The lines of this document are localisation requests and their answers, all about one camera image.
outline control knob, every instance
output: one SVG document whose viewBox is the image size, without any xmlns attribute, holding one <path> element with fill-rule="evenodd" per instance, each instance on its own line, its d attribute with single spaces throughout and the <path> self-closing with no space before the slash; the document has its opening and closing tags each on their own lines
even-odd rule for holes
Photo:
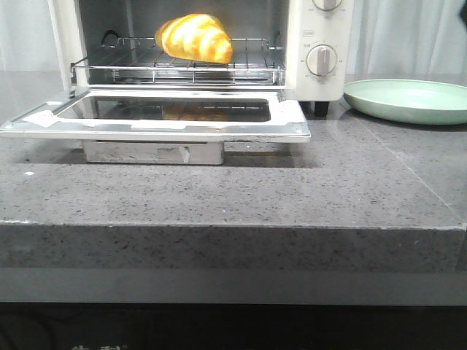
<svg viewBox="0 0 467 350">
<path fill-rule="evenodd" d="M 319 77 L 325 77 L 331 73 L 337 64 L 337 54 L 328 45 L 313 47 L 306 58 L 306 65 L 310 72 Z"/>
<path fill-rule="evenodd" d="M 322 11 L 332 11 L 342 4 L 342 0 L 313 0 L 314 5 Z"/>
</svg>

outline speckled stone countertop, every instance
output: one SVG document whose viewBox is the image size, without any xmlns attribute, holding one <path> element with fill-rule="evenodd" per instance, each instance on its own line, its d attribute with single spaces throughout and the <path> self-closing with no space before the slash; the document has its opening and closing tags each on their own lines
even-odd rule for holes
<svg viewBox="0 0 467 350">
<path fill-rule="evenodd" d="M 456 77 L 444 77 L 456 80 Z M 0 72 L 0 121 L 61 90 Z M 365 117 L 312 141 L 228 145 L 224 166 L 86 164 L 80 143 L 0 139 L 0 267 L 467 269 L 467 126 Z"/>
</svg>

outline wire rack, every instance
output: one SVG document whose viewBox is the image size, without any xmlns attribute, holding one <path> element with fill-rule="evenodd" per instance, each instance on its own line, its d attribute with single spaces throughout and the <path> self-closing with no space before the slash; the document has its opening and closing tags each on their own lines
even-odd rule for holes
<svg viewBox="0 0 467 350">
<path fill-rule="evenodd" d="M 217 64 L 173 58 L 153 38 L 120 37 L 72 63 L 72 81 L 77 69 L 86 69 L 90 84 L 283 85 L 282 47 L 246 38 L 232 45 L 232 63 Z"/>
</svg>

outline mint green plate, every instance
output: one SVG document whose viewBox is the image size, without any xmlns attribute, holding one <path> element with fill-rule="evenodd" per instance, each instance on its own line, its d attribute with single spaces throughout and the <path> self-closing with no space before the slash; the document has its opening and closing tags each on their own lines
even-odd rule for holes
<svg viewBox="0 0 467 350">
<path fill-rule="evenodd" d="M 467 87 L 409 79 L 373 79 L 344 86 L 353 108 L 396 122 L 454 125 L 467 123 Z"/>
</svg>

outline white toaster oven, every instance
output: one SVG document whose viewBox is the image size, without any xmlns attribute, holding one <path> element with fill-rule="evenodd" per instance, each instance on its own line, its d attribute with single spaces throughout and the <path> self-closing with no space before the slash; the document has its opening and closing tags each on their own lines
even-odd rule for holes
<svg viewBox="0 0 467 350">
<path fill-rule="evenodd" d="M 225 142 L 306 142 L 299 101 L 342 96 L 353 0 L 49 0 L 59 96 L 1 136 L 83 141 L 89 162 L 220 164 Z M 219 18 L 228 64 L 173 58 L 154 33 L 192 12 Z"/>
</svg>

